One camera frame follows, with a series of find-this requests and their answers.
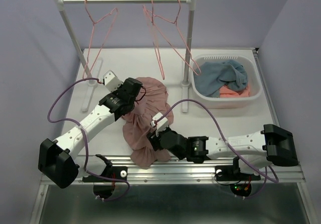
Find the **salmon orange skirt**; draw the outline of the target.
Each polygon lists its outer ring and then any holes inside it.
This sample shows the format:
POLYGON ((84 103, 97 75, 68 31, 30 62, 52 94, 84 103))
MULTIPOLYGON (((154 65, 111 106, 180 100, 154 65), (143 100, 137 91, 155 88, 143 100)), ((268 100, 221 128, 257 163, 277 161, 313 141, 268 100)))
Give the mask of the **salmon orange skirt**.
POLYGON ((248 85, 244 90, 233 91, 224 85, 219 89, 219 98, 241 98, 250 96, 250 85, 248 85))

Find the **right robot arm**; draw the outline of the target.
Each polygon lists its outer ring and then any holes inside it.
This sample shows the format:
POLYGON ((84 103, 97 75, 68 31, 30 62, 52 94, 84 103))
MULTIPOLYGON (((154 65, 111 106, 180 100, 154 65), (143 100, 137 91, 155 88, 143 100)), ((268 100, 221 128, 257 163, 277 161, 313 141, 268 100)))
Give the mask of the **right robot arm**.
POLYGON ((167 127, 147 135, 153 149, 168 150, 178 159, 201 164, 204 161, 233 157, 231 174, 237 179, 254 174, 271 164, 280 167, 298 165, 293 134, 273 124, 263 130, 227 139, 184 137, 167 127))

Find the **aluminium mounting rail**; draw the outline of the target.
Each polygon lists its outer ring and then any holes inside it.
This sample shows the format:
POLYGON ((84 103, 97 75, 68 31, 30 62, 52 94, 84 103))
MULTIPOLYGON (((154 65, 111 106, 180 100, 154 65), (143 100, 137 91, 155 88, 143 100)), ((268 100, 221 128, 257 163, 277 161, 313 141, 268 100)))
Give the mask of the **aluminium mounting rail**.
MULTIPOLYGON (((127 181, 130 185, 171 185, 171 184, 217 184, 214 175, 216 166, 232 164, 232 158, 220 158, 195 164, 172 157, 167 162, 154 162, 148 169, 135 165, 129 156, 106 156, 113 167, 127 167, 127 181)), ((279 183, 304 183, 301 166, 273 166, 279 183)))

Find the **blue denim skirt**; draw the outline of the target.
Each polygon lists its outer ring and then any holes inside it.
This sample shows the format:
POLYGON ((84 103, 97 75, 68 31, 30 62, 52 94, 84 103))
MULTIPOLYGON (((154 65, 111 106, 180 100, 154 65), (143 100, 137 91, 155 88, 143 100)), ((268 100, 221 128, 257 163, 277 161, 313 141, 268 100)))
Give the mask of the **blue denim skirt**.
POLYGON ((233 91, 244 90, 248 86, 248 75, 244 67, 234 61, 206 62, 200 66, 202 73, 194 73, 195 87, 206 97, 219 97, 219 89, 226 85, 233 91))

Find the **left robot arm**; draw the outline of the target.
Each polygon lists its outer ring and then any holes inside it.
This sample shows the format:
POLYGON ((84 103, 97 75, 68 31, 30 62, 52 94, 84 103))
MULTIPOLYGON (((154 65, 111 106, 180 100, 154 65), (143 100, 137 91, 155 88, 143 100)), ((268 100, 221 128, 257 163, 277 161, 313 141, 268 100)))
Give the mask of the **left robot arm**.
POLYGON ((116 122, 122 116, 133 111, 136 98, 143 84, 134 78, 127 78, 115 86, 103 81, 110 93, 103 97, 93 111, 82 121, 68 119, 75 127, 55 140, 45 139, 40 144, 38 169, 60 188, 68 187, 87 169, 89 157, 80 166, 76 158, 82 149, 89 152, 89 142, 104 128, 116 122))

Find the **white plastic basket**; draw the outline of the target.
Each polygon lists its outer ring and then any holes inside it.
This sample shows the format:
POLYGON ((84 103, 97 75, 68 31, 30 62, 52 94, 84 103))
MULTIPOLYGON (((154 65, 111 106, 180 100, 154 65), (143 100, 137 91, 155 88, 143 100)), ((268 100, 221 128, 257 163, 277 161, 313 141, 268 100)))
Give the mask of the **white plastic basket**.
POLYGON ((228 54, 202 54, 195 58, 196 63, 193 64, 193 69, 196 70, 198 66, 202 66, 206 62, 220 62, 234 60, 240 63, 247 75, 249 83, 249 96, 248 97, 227 97, 227 98, 216 98, 206 97, 199 93, 195 87, 195 78, 193 70, 189 72, 189 81, 191 83, 191 98, 201 102, 207 108, 218 109, 218 108, 241 108, 248 106, 256 100, 263 93, 260 76, 256 67, 254 56, 252 54, 242 53, 228 53, 228 54))

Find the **dusty pink ruffled dress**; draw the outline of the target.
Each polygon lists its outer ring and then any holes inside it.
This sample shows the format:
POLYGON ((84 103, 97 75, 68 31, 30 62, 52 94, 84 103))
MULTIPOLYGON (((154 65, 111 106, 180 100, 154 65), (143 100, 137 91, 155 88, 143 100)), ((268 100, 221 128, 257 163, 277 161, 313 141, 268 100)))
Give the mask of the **dusty pink ruffled dress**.
POLYGON ((165 149, 155 151, 147 139, 147 134, 153 131, 150 126, 152 118, 158 113, 166 113, 171 106, 167 103, 166 86, 151 77, 138 77, 143 85, 132 112, 122 118, 125 124, 122 128, 123 137, 132 149, 131 160, 137 166, 147 169, 155 161, 165 162, 171 159, 165 149))

